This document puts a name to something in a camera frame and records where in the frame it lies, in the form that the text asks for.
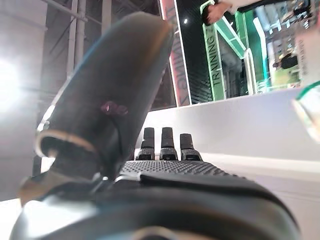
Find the person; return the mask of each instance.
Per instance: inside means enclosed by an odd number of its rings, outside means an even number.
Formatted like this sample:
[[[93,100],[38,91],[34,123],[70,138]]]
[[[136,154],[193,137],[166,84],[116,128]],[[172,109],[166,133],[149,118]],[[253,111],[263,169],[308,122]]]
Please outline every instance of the person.
[[[275,62],[272,66],[274,68],[281,67],[283,69],[290,69],[296,65],[298,65],[298,57],[292,53],[289,53],[281,58],[280,61]]]
[[[286,0],[219,0],[214,5],[209,4],[203,9],[202,21],[209,26],[219,21],[227,11],[231,14],[235,14],[236,11],[244,13],[260,6],[280,2],[286,2]],[[298,10],[296,13],[298,14],[301,11],[305,11],[305,9]]]

